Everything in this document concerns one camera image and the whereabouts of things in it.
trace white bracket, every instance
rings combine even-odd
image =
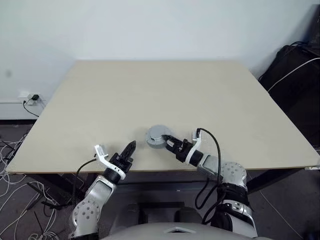
[[[185,158],[184,163],[189,165],[190,163],[190,159],[192,157],[192,155],[195,153],[195,151],[200,147],[201,145],[201,134],[199,133],[199,137],[196,137],[196,139],[194,139],[194,137],[192,136],[192,143],[195,143],[193,145],[193,147],[190,149],[188,155]]]
[[[95,149],[95,153],[96,153],[95,158],[99,162],[104,164],[108,169],[111,169],[111,170],[115,171],[117,174],[119,174],[121,177],[121,180],[126,178],[126,174],[124,171],[122,171],[119,167],[117,167],[116,165],[113,165],[112,163],[110,163],[109,161],[106,160],[106,158],[109,156],[109,153],[104,150],[104,146],[95,145],[94,149]]]

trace electrical cord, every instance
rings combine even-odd
[[[47,205],[43,204],[43,214],[44,214],[47,218],[49,218],[49,217],[51,216],[51,214],[48,215],[48,214],[46,213],[46,206],[47,206]]]
[[[247,175],[249,176],[249,178],[252,180],[253,178],[251,177],[251,175],[249,174],[249,172],[247,173]],[[284,216],[276,209],[276,207],[274,207],[271,202],[267,199],[267,197],[263,194],[263,192],[261,190],[259,190],[261,196],[264,198],[264,200],[273,208],[273,210],[275,210],[275,212],[283,219],[283,221],[301,238],[301,239],[305,239],[303,238],[291,225],[290,223],[284,218]]]
[[[262,77],[269,72],[271,69],[273,69],[279,62],[280,60],[284,59],[284,57],[286,57],[289,53],[291,53],[293,50],[295,50],[297,47],[300,47],[301,45],[307,45],[307,42],[303,42],[303,41],[295,41],[294,43],[290,44],[290,47],[297,44],[295,47],[293,47],[292,49],[290,49],[289,51],[287,51],[282,57],[280,57],[279,59],[276,60],[276,62],[269,66],[269,68],[258,78],[258,82],[261,81]]]
[[[288,74],[286,74],[284,77],[282,77],[280,80],[276,81],[269,89],[268,89],[268,93],[271,91],[271,89],[274,88],[274,86],[276,86],[278,83],[280,83],[283,79],[285,79],[286,77],[288,77],[290,74],[292,74],[293,72],[295,72],[296,70],[298,70],[299,68],[303,67],[304,65],[307,65],[310,62],[313,62],[314,60],[320,60],[320,57],[316,57],[313,58],[309,61],[306,61],[305,63],[301,64],[300,66],[296,67],[295,69],[293,69],[291,72],[289,72]]]
[[[8,148],[15,150],[12,146],[10,146],[8,143],[6,143],[5,141],[1,140],[1,142],[3,142],[5,144],[5,146],[7,146]]]
[[[30,101],[30,99],[29,99],[27,102],[26,102],[25,100],[23,101],[23,104],[22,104],[22,105],[23,105],[23,108],[24,108],[28,113],[30,113],[30,114],[32,114],[32,115],[34,115],[34,116],[36,116],[36,117],[39,117],[39,115],[37,115],[37,114],[29,111],[28,109],[26,109],[25,104],[28,104],[29,101]]]
[[[216,149],[217,149],[217,152],[218,152],[218,173],[217,173],[217,182],[218,182],[218,185],[220,184],[221,182],[221,151],[220,151],[220,146],[219,146],[219,143],[217,141],[217,139],[215,138],[215,136],[209,132],[208,130],[204,129],[204,128],[197,128],[196,130],[196,136],[197,138],[200,136],[200,131],[204,131],[206,132],[207,134],[210,135],[210,137],[212,137],[212,139],[214,140],[215,142],[215,145],[216,145]]]
[[[206,211],[206,213],[205,213],[204,216],[203,216],[203,219],[202,219],[201,224],[207,225],[208,223],[210,223],[210,222],[212,221],[212,218],[213,218],[214,216],[212,216],[209,220],[207,220],[208,215],[212,212],[213,209],[216,208],[216,206],[219,205],[219,203],[221,203],[221,201],[224,200],[225,196],[226,196],[226,193],[224,192],[224,193],[222,194],[222,196],[208,209],[208,211]]]
[[[38,182],[38,181],[31,181],[31,182],[28,182],[29,184],[32,184],[32,183],[35,183],[37,184],[38,188],[42,191],[42,194],[43,196],[48,200],[50,201],[52,204],[56,205],[57,202],[50,196],[48,195],[46,192],[45,192],[45,186],[41,183],[41,182]],[[10,196],[6,199],[6,201],[2,204],[2,206],[0,207],[0,212],[2,211],[2,209],[4,208],[4,206],[6,205],[6,203],[10,200],[10,198],[15,194],[15,192],[17,192],[19,189],[25,187],[25,186],[28,186],[28,184],[23,184],[21,185],[20,187],[18,187],[17,189],[15,189],[11,194]],[[15,228],[14,228],[14,240],[16,239],[16,231],[17,231],[17,228],[18,228],[18,223],[19,223],[19,220],[27,213],[28,210],[30,210],[31,208],[31,205],[30,204],[32,202],[33,199],[37,199],[38,197],[40,196],[39,193],[37,193],[30,201],[29,203],[27,204],[27,206],[24,208],[24,210],[21,212],[20,216],[15,220],[13,221],[12,223],[10,223],[1,233],[0,233],[0,236],[11,226],[13,225],[14,223],[15,224]],[[42,235],[38,235],[37,233],[33,233],[30,235],[30,237],[28,238],[28,240],[45,240],[47,239],[47,237],[54,237],[56,240],[59,240],[57,234],[55,234],[54,232],[50,231],[50,229],[52,228],[53,224],[55,223],[56,221],[56,216],[57,216],[57,210],[54,209],[51,213],[51,216],[50,216],[50,219],[49,221],[47,222],[47,225],[43,231],[43,234]]]
[[[76,171],[76,174],[74,175],[73,186],[72,186],[72,204],[74,205],[74,207],[76,207],[76,184],[77,184],[77,178],[78,178],[79,172],[85,165],[92,163],[96,160],[97,159],[94,158],[82,164],[81,167],[79,167],[79,169]]]
[[[215,138],[215,136],[209,132],[208,130],[204,129],[204,128],[197,128],[196,130],[196,137],[199,138],[200,136],[200,131],[204,131],[207,134],[210,135],[210,137],[212,137],[212,139],[215,142],[216,145],[216,149],[218,152],[218,173],[217,173],[217,184],[215,184],[211,190],[209,191],[209,193],[206,195],[206,197],[204,198],[204,200],[202,201],[202,203],[200,205],[198,205],[198,199],[200,197],[200,195],[202,194],[202,192],[205,190],[205,188],[208,186],[209,184],[209,178],[207,178],[205,185],[203,186],[203,188],[199,191],[199,193],[197,194],[197,196],[195,197],[194,200],[194,205],[195,207],[199,210],[202,209],[204,207],[204,205],[206,204],[206,202],[208,201],[209,197],[211,196],[211,194],[217,189],[217,187],[219,187],[221,185],[221,151],[220,151],[220,146],[219,143],[217,141],[217,139]],[[223,193],[222,197],[220,199],[217,199],[217,201],[207,210],[207,212],[204,214],[203,219],[202,219],[202,224],[206,225],[208,223],[211,222],[212,217],[207,220],[208,215],[212,212],[212,210],[214,210],[216,208],[216,206],[225,198],[226,194]]]
[[[6,142],[6,146],[4,146],[1,150],[0,150],[0,163],[3,163],[4,164],[4,167],[3,169],[0,171],[0,180],[4,180],[6,183],[7,183],[7,188],[6,188],[6,191],[5,193],[1,194],[0,197],[3,197],[5,196],[8,191],[9,191],[9,187],[10,185],[14,185],[14,184],[18,184],[20,183],[24,178],[25,178],[25,175],[22,179],[20,179],[19,181],[16,181],[16,182],[11,182],[10,181],[10,176],[9,174],[7,173],[6,171],[6,168],[7,168],[7,165],[8,165],[8,161],[6,161],[6,159],[9,159],[12,154],[14,153],[14,151],[17,149],[17,146],[22,142],[21,140],[23,139],[23,137],[17,141],[17,142],[10,142],[10,141],[7,141]],[[11,148],[11,150],[5,155],[5,157],[3,156],[2,152],[5,148],[8,148],[8,146]]]

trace table leg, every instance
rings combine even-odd
[[[257,192],[265,187],[268,187],[303,168],[284,168],[284,169],[270,169],[262,173],[261,175],[253,178],[247,182],[248,194]]]

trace white cable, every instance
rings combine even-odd
[[[15,141],[15,142],[5,141],[5,143],[6,143],[7,145],[15,144],[15,146],[13,147],[13,149],[15,150],[15,149],[17,149],[17,146],[19,145],[19,143],[22,142],[21,140],[22,140],[24,137],[25,137],[25,136],[23,136],[22,138],[20,138],[19,141]],[[3,150],[4,150],[5,148],[8,148],[7,145],[5,145],[5,146],[0,150],[0,160],[1,160],[1,162],[3,162],[3,164],[4,164],[4,168],[3,168],[3,169],[1,170],[1,172],[0,172],[0,177],[2,177],[2,179],[3,179],[5,182],[7,182],[8,185],[7,185],[7,189],[6,189],[5,193],[3,193],[2,195],[0,195],[0,197],[3,197],[3,196],[5,196],[5,195],[8,193],[8,191],[9,191],[9,186],[10,186],[10,185],[14,185],[14,184],[20,183],[20,182],[23,181],[23,180],[25,179],[25,177],[26,177],[26,176],[24,175],[24,177],[23,177],[21,180],[16,181],[16,182],[10,182],[9,174],[8,174],[7,171],[6,171],[7,162],[4,161],[4,157],[3,157],[3,155],[2,155]],[[8,155],[9,158],[12,157],[14,150]]]
[[[18,191],[19,189],[23,188],[24,186],[27,186],[27,184],[23,184],[21,185],[20,187],[18,187],[17,189],[15,189],[11,194],[10,196],[7,198],[7,200],[5,200],[5,202],[2,204],[2,206],[0,207],[0,212],[1,210],[4,208],[4,206],[6,205],[6,203],[9,201],[9,199],[12,197],[13,194],[15,194],[16,191]]]
[[[273,210],[275,210],[275,212],[284,220],[284,222],[301,238],[304,239],[291,225],[290,223],[284,218],[284,216],[282,216],[282,214],[271,204],[271,202],[266,198],[266,196],[262,193],[261,190],[259,190],[261,196],[266,200],[266,202],[273,208]]]
[[[6,191],[5,191],[5,193],[4,193],[4,194],[2,194],[2,195],[0,195],[0,197],[3,197],[4,195],[6,195],[6,194],[8,193],[8,191],[9,191],[9,186],[10,186],[10,177],[9,177],[9,174],[7,174],[6,176],[8,177],[8,181],[7,181],[8,185],[7,185],[7,187],[6,187]]]
[[[288,77],[290,74],[292,74],[293,72],[295,72],[296,70],[298,70],[299,68],[303,67],[304,65],[314,61],[314,60],[320,60],[320,57],[316,57],[316,58],[313,58],[309,61],[306,61],[305,63],[301,64],[300,66],[296,67],[295,69],[293,69],[291,72],[289,72],[287,75],[285,75],[284,77],[282,77],[280,80],[276,81],[275,84],[273,84],[269,90],[267,92],[270,92],[270,90],[275,86],[277,85],[278,83],[280,83],[283,79],[285,79],[286,77]]]
[[[41,182],[37,182],[37,186],[38,188],[43,192],[43,196],[50,201],[53,205],[58,204],[50,195],[46,194],[45,192],[45,186],[41,183]],[[37,233],[32,233],[28,240],[46,240],[47,237],[51,237],[54,238],[56,240],[59,240],[59,237],[53,232],[53,231],[49,231],[52,226],[54,225],[55,221],[56,221],[56,217],[57,217],[57,210],[53,209],[49,218],[49,221],[43,231],[42,235],[39,235]]]
[[[37,193],[36,195],[34,195],[32,198],[31,198],[31,200],[28,202],[28,204],[25,206],[25,208],[23,209],[23,211],[21,212],[21,214],[20,214],[20,216],[16,219],[16,220],[14,220],[12,223],[10,223],[8,226],[6,226],[6,228],[2,231],[2,232],[0,232],[0,236],[12,225],[12,224],[14,224],[16,221],[19,221],[20,220],[20,218],[22,218],[25,214],[26,214],[26,209],[27,209],[27,207],[29,206],[29,204],[32,202],[32,200],[36,197],[36,196],[38,196],[39,195],[39,193]]]
[[[18,223],[19,223],[20,217],[22,217],[22,214],[25,214],[25,213],[27,212],[26,209],[28,208],[28,206],[29,206],[29,204],[31,203],[31,201],[32,201],[34,198],[35,198],[35,200],[37,200],[39,196],[40,196],[40,194],[39,194],[39,193],[36,193],[36,194],[33,196],[33,198],[31,198],[31,200],[28,202],[28,204],[25,206],[25,208],[22,210],[21,215],[19,216],[19,219],[18,219],[18,221],[16,222],[15,227],[14,227],[14,234],[13,234],[14,240],[16,240],[16,232],[17,232],[17,227],[18,227]]]

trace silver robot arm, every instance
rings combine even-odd
[[[95,147],[96,158],[106,166],[102,175],[99,175],[85,194],[85,198],[79,202],[72,212],[72,225],[75,230],[68,236],[71,240],[98,240],[98,221],[101,210],[107,203],[119,180],[126,177],[126,173],[132,166],[131,155],[136,149],[136,141],[129,143],[119,155],[115,153],[110,161],[109,156],[102,146]]]
[[[257,230],[248,201],[245,168],[236,162],[221,162],[219,166],[216,156],[200,152],[198,150],[201,145],[199,132],[192,135],[192,143],[187,139],[181,141],[171,135],[163,135],[162,137],[166,142],[165,148],[174,153],[176,159],[180,162],[197,167],[199,172],[209,178],[216,178],[219,175],[218,200],[211,207],[211,211],[215,208],[214,215],[207,220],[209,211],[208,214],[205,214],[202,224],[210,224],[213,227],[250,238],[257,237]]]

